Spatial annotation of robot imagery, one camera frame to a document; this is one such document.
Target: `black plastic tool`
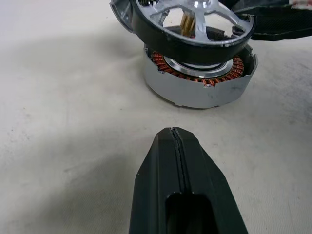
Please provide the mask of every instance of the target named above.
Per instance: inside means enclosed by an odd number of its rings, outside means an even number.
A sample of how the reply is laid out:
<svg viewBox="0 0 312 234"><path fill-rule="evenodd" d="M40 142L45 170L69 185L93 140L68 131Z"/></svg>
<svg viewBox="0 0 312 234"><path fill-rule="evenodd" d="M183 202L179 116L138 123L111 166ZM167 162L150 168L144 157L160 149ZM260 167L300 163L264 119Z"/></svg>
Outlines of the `black plastic tool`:
<svg viewBox="0 0 312 234"><path fill-rule="evenodd" d="M193 133L160 131L136 176L129 234L247 234L225 176Z"/></svg>

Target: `copper winding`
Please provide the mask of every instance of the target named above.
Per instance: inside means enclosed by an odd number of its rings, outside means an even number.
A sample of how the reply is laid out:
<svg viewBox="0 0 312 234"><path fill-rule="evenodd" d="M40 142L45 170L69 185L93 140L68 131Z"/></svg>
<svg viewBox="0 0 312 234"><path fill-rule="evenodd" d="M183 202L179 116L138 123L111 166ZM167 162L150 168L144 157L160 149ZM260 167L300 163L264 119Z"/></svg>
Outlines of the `copper winding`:
<svg viewBox="0 0 312 234"><path fill-rule="evenodd" d="M210 86L215 86L217 83L225 82L231 79L236 79L242 76L244 72L244 63L243 60L239 56L235 56L233 58L233 67L232 69L225 74L224 76L221 77L216 77L216 78L198 78L198 77L192 77L192 76L187 76L183 73L180 73L176 70L173 70L168 64L165 62L163 55L161 55L158 52L153 52L152 53L152 60L158 67L160 71L167 72L171 75L174 75L176 77L182 78L182 79L187 79L191 80L194 82L201 82L204 85L210 85Z"/></svg>

